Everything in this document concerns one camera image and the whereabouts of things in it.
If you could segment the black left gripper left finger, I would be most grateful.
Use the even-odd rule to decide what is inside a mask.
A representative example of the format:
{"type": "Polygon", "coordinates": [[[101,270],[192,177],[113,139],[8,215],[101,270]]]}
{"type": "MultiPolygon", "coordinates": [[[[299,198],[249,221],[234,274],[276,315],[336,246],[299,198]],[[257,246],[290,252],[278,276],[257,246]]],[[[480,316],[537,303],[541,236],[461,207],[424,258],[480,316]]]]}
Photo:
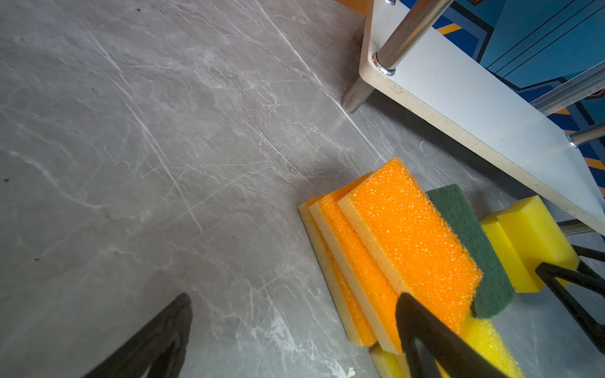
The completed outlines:
{"type": "Polygon", "coordinates": [[[192,301],[182,293],[86,377],[178,377],[192,325],[192,301]]]}

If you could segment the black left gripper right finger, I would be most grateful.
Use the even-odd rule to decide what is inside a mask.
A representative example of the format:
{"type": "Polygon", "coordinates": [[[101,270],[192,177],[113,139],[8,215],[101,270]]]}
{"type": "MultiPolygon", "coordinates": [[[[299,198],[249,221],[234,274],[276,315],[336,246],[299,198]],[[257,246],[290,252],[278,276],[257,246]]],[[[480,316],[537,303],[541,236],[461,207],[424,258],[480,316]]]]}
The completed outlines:
{"type": "Polygon", "coordinates": [[[415,341],[421,341],[451,377],[504,377],[466,342],[408,293],[400,295],[395,311],[401,348],[412,377],[425,376],[415,341]]]}

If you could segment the yellow foam sponge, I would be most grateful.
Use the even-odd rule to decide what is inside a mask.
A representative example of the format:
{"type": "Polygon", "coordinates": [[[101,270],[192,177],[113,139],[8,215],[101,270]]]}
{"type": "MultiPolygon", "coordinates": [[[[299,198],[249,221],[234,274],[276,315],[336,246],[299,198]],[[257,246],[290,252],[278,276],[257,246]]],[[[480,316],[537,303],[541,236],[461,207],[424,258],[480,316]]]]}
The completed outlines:
{"type": "Polygon", "coordinates": [[[540,196],[520,200],[496,214],[508,239],[540,291],[545,283],[536,269],[542,263],[575,270],[580,258],[540,196]]]}
{"type": "Polygon", "coordinates": [[[539,293],[544,282],[532,271],[514,247],[496,213],[489,214],[481,221],[481,226],[496,255],[500,259],[508,278],[517,293],[539,293]]]}

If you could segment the white two-tier metal shelf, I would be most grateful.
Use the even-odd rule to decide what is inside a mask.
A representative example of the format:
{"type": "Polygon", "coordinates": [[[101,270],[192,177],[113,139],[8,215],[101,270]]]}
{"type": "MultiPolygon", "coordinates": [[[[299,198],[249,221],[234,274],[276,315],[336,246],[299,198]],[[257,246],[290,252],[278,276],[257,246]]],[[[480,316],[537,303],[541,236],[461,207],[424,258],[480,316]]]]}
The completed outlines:
{"type": "Polygon", "coordinates": [[[596,232],[604,197],[569,136],[433,28],[446,1],[371,1],[354,113],[373,91],[404,106],[596,232]]]}

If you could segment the large yellow coarse sponge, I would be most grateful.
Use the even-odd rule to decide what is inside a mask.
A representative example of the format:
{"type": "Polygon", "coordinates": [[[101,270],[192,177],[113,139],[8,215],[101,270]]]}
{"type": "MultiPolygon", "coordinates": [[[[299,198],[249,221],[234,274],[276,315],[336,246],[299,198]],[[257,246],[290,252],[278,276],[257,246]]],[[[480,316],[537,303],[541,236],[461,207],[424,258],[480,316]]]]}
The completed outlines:
{"type": "MultiPolygon", "coordinates": [[[[508,377],[524,377],[523,372],[489,319],[469,316],[460,333],[462,340],[508,377]]],[[[383,351],[379,344],[370,357],[381,377],[411,377],[405,355],[383,351]]]]}

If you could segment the green scouring sponge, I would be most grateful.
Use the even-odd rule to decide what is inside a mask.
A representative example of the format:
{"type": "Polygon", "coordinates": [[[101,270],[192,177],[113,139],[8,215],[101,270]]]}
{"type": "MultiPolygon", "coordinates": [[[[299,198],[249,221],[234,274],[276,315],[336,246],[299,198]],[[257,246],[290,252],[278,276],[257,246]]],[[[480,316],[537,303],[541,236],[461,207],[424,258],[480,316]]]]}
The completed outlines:
{"type": "Polygon", "coordinates": [[[472,315],[479,319],[498,315],[515,297],[515,289],[461,188],[451,184],[430,190],[427,195],[483,272],[472,315]]]}

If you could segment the middle orange scrub sponge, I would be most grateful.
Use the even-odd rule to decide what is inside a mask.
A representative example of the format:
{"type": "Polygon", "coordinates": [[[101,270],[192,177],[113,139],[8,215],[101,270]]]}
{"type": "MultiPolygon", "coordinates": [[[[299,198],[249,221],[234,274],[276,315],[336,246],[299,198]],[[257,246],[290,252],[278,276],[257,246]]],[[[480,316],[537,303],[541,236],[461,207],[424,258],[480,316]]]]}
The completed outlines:
{"type": "Polygon", "coordinates": [[[322,196],[309,209],[378,343],[384,351],[402,354],[395,320],[399,296],[337,205],[367,177],[322,196]]]}

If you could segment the orange scrub sponge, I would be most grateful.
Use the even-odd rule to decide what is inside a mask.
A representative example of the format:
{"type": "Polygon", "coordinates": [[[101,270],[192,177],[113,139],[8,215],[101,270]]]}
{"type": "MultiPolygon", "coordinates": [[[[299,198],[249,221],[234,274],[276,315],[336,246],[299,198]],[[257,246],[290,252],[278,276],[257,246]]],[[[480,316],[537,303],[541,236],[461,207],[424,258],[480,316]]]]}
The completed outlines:
{"type": "Polygon", "coordinates": [[[348,340],[356,346],[371,347],[377,338],[309,210],[319,199],[312,198],[299,205],[299,215],[348,340]]]}
{"type": "Polygon", "coordinates": [[[399,296],[337,205],[367,177],[322,196],[309,209],[378,343],[384,351],[402,354],[395,320],[399,296]]]}
{"type": "Polygon", "coordinates": [[[459,334],[482,272],[406,165],[393,158],[337,205],[395,291],[459,334]]]}

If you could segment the top orange scrub sponge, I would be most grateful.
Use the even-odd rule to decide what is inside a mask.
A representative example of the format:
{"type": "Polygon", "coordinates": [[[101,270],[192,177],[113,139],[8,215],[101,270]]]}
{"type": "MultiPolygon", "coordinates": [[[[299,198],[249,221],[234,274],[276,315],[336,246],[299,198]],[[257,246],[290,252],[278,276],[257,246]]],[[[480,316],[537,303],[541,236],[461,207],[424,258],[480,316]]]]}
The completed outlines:
{"type": "Polygon", "coordinates": [[[459,334],[482,272],[406,165],[393,158],[337,205],[395,291],[459,334]]]}

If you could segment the bottom orange scrub sponge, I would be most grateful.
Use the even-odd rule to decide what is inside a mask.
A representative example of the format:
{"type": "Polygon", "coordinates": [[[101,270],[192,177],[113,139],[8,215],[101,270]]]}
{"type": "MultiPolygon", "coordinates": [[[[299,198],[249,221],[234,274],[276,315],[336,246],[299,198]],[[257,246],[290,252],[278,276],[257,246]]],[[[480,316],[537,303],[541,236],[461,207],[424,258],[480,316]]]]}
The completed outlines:
{"type": "Polygon", "coordinates": [[[319,199],[312,198],[299,205],[299,215],[348,340],[356,346],[371,347],[377,338],[309,210],[319,199]]]}

